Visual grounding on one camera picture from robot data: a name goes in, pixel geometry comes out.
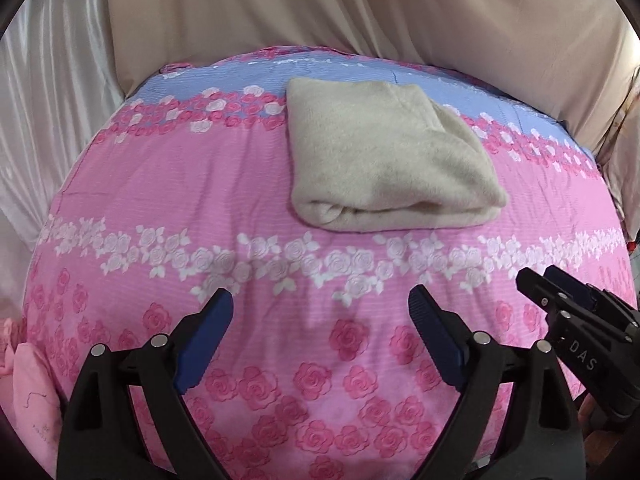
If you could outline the person's right hand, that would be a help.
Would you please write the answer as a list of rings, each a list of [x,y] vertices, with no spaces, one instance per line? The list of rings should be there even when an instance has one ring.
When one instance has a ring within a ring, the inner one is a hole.
[[[587,393],[578,410],[578,422],[584,439],[586,461],[590,466],[600,466],[623,439],[618,432],[605,430],[604,426],[597,422],[600,415],[600,406],[594,397]]]

